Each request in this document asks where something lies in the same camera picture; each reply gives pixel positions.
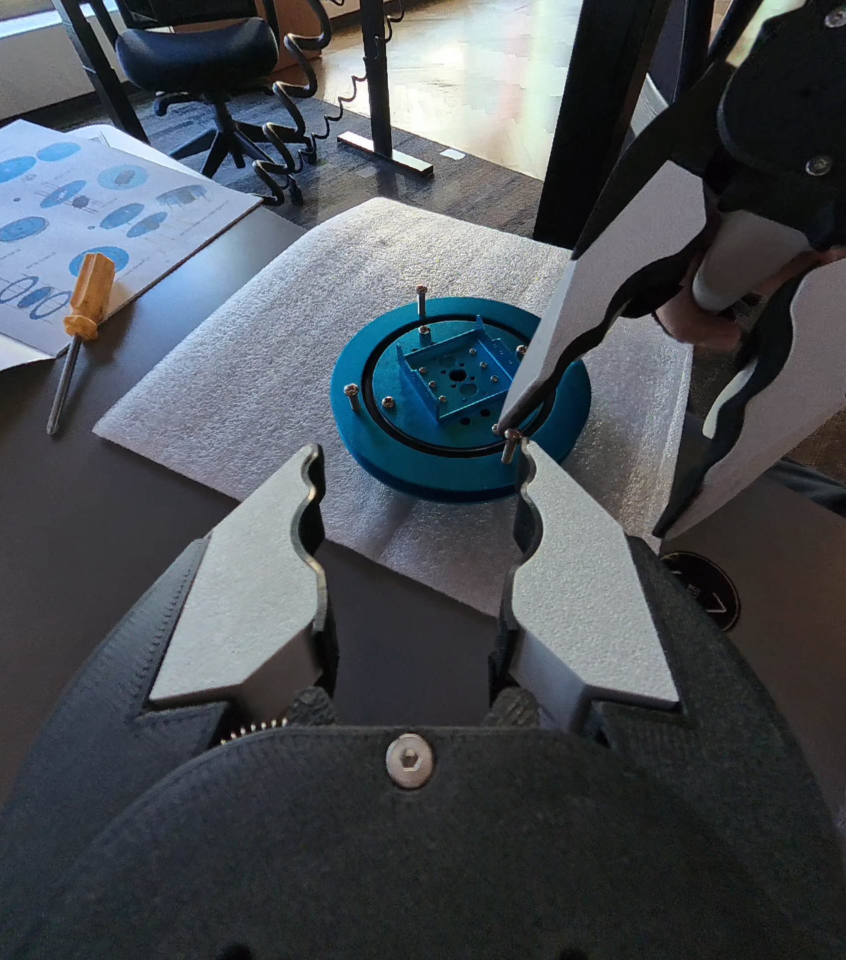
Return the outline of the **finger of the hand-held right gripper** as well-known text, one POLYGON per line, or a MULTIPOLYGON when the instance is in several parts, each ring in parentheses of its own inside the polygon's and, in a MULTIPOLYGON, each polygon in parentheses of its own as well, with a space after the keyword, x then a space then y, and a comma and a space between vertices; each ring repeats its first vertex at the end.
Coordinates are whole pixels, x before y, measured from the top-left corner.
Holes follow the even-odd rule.
POLYGON ((621 317, 652 316, 681 292, 706 220, 704 181, 669 160, 564 272, 514 375, 499 431, 518 428, 621 317))
POLYGON ((747 345, 749 362, 707 414, 708 444, 674 484, 658 538, 704 520, 846 403, 846 258, 779 288, 747 345))

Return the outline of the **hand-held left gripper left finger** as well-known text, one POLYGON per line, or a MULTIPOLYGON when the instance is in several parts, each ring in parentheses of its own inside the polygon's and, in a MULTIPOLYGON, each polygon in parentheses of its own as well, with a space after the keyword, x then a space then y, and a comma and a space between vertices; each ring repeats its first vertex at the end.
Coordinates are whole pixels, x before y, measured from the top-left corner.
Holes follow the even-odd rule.
POLYGON ((324 455, 307 443, 209 537, 150 693, 157 707, 230 700, 278 718, 337 663, 326 575, 324 455))

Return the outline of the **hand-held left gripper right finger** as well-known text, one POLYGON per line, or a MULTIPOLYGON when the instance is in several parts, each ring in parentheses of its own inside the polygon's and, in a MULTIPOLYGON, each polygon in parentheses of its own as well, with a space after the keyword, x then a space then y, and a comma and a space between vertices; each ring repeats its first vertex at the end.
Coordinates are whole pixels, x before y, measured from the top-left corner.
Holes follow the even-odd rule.
POLYGON ((591 703, 679 703, 620 524, 548 453, 522 440, 514 537, 523 558, 502 595, 501 671, 549 726, 585 724, 591 703))

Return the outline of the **blue round metal turntable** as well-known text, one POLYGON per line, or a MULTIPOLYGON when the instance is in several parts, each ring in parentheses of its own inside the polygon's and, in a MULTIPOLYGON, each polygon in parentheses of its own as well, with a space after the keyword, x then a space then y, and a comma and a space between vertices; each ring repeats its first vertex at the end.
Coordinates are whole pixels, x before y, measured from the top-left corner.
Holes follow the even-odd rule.
POLYGON ((417 498, 485 502, 513 495, 493 426, 539 319, 486 298, 439 297, 373 319, 333 369, 333 415, 345 447, 382 483, 417 498), (357 383, 355 413, 344 386, 357 383))

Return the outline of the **yellow handled screwdriver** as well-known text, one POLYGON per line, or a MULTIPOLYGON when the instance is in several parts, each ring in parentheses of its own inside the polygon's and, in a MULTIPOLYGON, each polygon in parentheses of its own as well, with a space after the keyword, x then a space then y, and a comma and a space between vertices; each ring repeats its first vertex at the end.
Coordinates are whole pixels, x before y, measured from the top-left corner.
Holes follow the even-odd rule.
POLYGON ((54 436, 59 428, 80 348, 83 342, 96 339, 106 316, 115 275, 116 265, 111 258, 99 252, 84 255, 70 300, 69 315, 64 321, 70 343, 46 425, 49 436, 54 436))

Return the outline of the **black round desk badge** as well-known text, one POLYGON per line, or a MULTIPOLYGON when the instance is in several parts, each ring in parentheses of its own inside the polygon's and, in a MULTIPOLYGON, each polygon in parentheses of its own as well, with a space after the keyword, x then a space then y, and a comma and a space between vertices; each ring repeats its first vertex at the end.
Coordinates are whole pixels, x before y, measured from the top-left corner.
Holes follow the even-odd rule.
POLYGON ((660 560, 720 630, 728 632, 735 627, 741 611, 740 596, 715 563, 690 551, 673 551, 660 560))

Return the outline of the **black desk leg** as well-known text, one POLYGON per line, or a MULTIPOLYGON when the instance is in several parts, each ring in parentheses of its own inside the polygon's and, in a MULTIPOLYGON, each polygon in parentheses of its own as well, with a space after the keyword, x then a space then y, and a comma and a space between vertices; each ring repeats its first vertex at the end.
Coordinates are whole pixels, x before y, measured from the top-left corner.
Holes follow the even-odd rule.
POLYGON ((582 3, 533 238, 572 248, 615 165, 669 1, 582 3))

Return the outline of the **dark grey desk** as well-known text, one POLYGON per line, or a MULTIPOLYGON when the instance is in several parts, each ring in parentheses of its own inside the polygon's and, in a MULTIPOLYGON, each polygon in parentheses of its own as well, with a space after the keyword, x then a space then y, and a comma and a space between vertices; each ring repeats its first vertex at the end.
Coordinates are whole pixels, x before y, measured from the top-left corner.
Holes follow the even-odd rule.
MULTIPOLYGON (((73 419, 45 434, 56 370, 0 373, 0 806, 62 689, 182 550, 235 501, 93 435, 96 421, 176 343, 297 240, 258 209, 102 331, 73 419)), ((797 734, 827 800, 846 783, 846 521, 760 479, 664 552, 712 614, 739 595, 730 638, 797 734)), ((486 694, 492 615, 324 543, 350 723, 456 724, 486 694)))

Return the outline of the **person's right hand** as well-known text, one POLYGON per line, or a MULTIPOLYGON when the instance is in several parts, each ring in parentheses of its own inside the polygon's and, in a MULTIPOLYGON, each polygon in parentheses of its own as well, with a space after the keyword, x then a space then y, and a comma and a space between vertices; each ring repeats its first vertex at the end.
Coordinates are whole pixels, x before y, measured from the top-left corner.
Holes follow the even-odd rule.
MULTIPOLYGON (((843 258, 846 258, 846 246, 802 252, 777 273, 756 285, 753 293, 767 296, 784 282, 799 275, 801 271, 843 258)), ((721 314, 704 311, 696 305, 692 295, 692 282, 702 259, 702 253, 698 253, 693 258, 683 278, 680 291, 671 300, 660 305, 654 312, 654 316, 659 325, 676 341, 702 346, 717 353, 726 353, 739 344, 741 329, 734 321, 721 314)))

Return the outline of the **person's dark trousers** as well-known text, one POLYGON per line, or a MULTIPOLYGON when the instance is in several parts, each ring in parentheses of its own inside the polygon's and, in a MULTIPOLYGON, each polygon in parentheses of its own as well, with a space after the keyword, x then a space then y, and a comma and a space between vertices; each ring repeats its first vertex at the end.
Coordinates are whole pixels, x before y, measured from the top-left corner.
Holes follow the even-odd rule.
POLYGON ((846 520, 846 486, 837 480, 789 458, 777 461, 765 477, 846 520))

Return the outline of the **white foam sheet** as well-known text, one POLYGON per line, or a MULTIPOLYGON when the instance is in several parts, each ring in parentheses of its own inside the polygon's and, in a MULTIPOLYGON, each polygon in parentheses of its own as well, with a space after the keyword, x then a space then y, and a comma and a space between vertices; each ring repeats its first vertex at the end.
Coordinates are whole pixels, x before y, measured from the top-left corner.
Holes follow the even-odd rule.
MULTIPOLYGON (((512 498, 420 500, 344 449, 333 366, 417 283, 540 316, 567 250, 373 198, 307 232, 247 282, 97 423, 101 437, 239 500, 308 442, 323 446, 328 538, 489 615, 515 562, 512 498)), ((651 547, 670 493, 692 351, 652 318, 617 320, 585 357, 592 411, 564 470, 651 547)))

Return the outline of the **printed instruction manual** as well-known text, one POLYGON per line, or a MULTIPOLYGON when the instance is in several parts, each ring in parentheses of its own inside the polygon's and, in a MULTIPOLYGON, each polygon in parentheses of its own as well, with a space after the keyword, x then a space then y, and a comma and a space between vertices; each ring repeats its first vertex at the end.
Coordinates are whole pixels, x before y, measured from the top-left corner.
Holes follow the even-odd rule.
POLYGON ((104 132, 0 128, 0 371, 65 350, 84 255, 115 264, 111 316, 261 203, 104 132))

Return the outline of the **dark blue stool chair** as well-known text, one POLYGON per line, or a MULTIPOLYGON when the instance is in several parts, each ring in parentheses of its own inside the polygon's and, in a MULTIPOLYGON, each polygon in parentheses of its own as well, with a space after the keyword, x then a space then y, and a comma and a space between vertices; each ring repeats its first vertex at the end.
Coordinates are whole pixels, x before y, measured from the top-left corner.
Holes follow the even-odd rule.
POLYGON ((202 102, 213 108, 208 129, 171 153, 181 161, 207 152, 202 175, 214 176, 229 156, 242 169, 263 150, 275 162, 281 155, 268 143, 262 126, 234 119, 227 102, 238 91, 267 79, 278 59, 271 27, 259 17, 215 30, 163 32, 127 29, 116 40, 117 58, 130 82, 156 93, 154 113, 164 116, 172 104, 202 102))

